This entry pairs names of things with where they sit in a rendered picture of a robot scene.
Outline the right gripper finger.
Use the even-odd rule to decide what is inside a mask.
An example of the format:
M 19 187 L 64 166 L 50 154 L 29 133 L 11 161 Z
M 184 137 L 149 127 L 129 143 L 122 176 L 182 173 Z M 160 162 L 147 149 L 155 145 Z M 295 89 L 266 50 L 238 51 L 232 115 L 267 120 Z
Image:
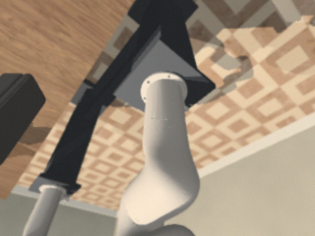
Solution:
M 0 165 L 45 101 L 32 74 L 4 73 L 0 76 Z

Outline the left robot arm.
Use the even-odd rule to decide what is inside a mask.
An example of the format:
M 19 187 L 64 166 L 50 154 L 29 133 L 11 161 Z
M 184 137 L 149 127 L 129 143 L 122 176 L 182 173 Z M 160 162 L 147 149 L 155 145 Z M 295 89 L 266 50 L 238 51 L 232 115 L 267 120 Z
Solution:
M 45 184 L 39 189 L 41 194 L 26 225 L 24 236 L 47 236 L 60 201 L 70 200 L 65 196 L 67 190 L 61 186 Z

